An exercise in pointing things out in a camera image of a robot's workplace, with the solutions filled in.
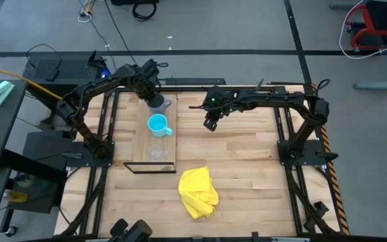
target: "wheel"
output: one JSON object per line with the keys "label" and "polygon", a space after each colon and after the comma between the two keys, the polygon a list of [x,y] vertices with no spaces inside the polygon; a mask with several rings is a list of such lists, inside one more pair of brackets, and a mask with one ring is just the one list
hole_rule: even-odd
{"label": "wheel", "polygon": [[5,236],[11,237],[11,236],[15,235],[16,232],[17,232],[17,227],[11,226],[8,228],[7,232],[5,232]]}

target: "blue mug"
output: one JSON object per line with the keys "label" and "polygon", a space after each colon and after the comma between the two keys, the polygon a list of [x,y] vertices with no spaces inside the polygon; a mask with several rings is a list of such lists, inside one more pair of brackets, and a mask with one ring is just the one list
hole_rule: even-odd
{"label": "blue mug", "polygon": [[162,114],[153,114],[147,122],[148,129],[156,137],[162,137],[165,135],[172,135],[173,131],[168,128],[167,118]]}

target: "red stool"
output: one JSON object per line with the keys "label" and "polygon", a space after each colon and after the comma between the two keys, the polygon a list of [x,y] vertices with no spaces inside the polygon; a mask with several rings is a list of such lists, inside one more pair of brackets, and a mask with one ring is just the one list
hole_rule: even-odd
{"label": "red stool", "polygon": [[387,48],[387,2],[368,1],[352,9],[347,19],[357,10],[362,10],[364,23],[345,22],[347,31],[353,34],[351,45],[355,51]]}

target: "orange edge strip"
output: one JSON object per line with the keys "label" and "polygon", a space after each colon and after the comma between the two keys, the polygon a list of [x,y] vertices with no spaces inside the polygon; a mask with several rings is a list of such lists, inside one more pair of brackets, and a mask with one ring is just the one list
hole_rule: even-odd
{"label": "orange edge strip", "polygon": [[[324,141],[324,146],[325,146],[325,151],[330,151],[331,148],[329,146],[329,141],[328,141],[328,136],[327,136],[327,132],[325,130],[325,126],[322,126],[322,137],[323,137],[323,141]],[[331,173],[331,180],[333,182],[333,188],[334,188],[334,195],[335,195],[335,199],[336,199],[336,203],[337,203],[337,206],[338,206],[338,211],[339,211],[339,214],[340,214],[340,224],[342,225],[341,228],[343,229],[343,233],[345,235],[349,235],[349,225],[347,224],[347,221],[346,221],[346,214],[344,213],[344,208],[343,208],[343,202],[341,201],[341,197],[340,195],[338,195],[340,193],[340,189],[338,187],[338,183],[337,183],[337,176],[335,174],[335,171],[334,171],[334,164],[333,162],[329,162],[328,163],[328,166],[329,166],[329,172]]]}

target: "gray floor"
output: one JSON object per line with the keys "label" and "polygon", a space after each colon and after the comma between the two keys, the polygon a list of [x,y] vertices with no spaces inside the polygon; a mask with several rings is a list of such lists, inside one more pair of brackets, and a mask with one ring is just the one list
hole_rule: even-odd
{"label": "gray floor", "polygon": [[[339,49],[346,11],[328,9],[330,0],[290,3],[304,50]],[[0,11],[0,52],[23,52],[40,43],[59,51],[105,50],[92,26],[77,21],[79,7],[76,0],[5,0]],[[295,50],[282,0],[161,0],[156,16],[144,23],[110,7],[131,50]],[[93,21],[112,50],[125,50],[100,0],[93,9]],[[344,46],[349,49],[348,39],[345,34]],[[261,78],[304,82],[297,56],[137,56],[136,60],[143,63],[148,58],[170,64],[160,77],[221,77],[228,84],[256,84]],[[332,150],[340,154],[335,166],[351,233],[387,237],[387,93],[352,88],[356,81],[387,81],[387,56],[360,61],[307,56],[306,60],[314,83],[325,78],[333,81],[320,94],[331,105],[327,130]],[[115,61],[117,66],[132,63],[125,56],[115,56]],[[0,69],[21,74],[25,63],[24,57],[0,58]],[[10,78],[0,75],[0,79]],[[49,111],[26,97],[19,117],[38,124]],[[27,133],[37,130],[16,120],[7,148],[21,153]],[[12,224],[19,227],[18,234],[12,238],[0,234],[0,241],[49,237],[56,216],[56,210],[16,212]]]}

